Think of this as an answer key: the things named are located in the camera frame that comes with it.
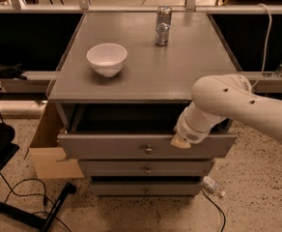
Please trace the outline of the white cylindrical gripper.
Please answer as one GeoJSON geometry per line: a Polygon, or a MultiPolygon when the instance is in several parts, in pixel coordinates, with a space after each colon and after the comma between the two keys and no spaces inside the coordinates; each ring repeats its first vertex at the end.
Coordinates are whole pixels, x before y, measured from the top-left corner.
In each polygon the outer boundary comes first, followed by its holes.
{"type": "Polygon", "coordinates": [[[189,124],[186,121],[186,115],[182,113],[174,131],[175,135],[171,144],[180,149],[189,149],[191,144],[198,144],[209,135],[211,124],[205,118],[198,118],[189,124]]]}

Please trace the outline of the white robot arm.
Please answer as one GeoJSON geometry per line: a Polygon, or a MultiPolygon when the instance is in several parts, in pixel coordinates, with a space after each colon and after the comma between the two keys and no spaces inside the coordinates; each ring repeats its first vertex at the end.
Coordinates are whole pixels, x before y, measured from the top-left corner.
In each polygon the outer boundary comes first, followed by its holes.
{"type": "Polygon", "coordinates": [[[171,144],[188,149],[202,142],[225,119],[237,120],[282,143],[282,101],[252,93],[240,74],[208,75],[192,86],[192,103],[184,109],[171,144]]]}

